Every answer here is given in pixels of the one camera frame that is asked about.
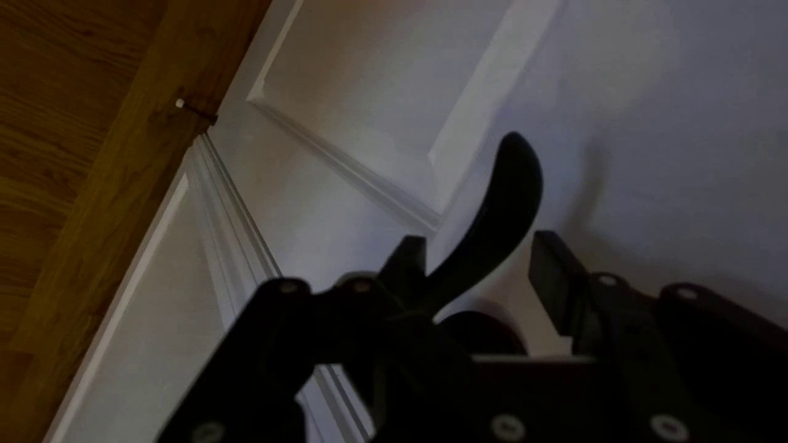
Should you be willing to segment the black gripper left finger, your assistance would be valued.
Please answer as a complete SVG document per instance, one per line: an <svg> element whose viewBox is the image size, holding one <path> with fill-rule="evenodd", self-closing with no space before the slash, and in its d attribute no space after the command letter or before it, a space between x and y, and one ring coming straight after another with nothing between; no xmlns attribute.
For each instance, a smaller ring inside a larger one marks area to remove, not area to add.
<svg viewBox="0 0 788 443"><path fill-rule="evenodd" d="M403 236L380 274L348 274L313 294L300 278L257 287L156 443L306 443L300 390L321 365L350 365L371 383L392 350L394 294L425 280L425 239Z"/></svg>

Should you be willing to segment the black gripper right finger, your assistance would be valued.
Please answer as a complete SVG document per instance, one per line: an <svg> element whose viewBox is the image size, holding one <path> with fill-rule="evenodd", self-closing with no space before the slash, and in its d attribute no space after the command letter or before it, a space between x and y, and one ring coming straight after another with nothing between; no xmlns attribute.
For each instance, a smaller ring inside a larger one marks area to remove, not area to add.
<svg viewBox="0 0 788 443"><path fill-rule="evenodd" d="M788 333L699 282L646 296L591 274L555 232L529 282L571 351L601 362L632 434L653 443L788 443Z"/></svg>

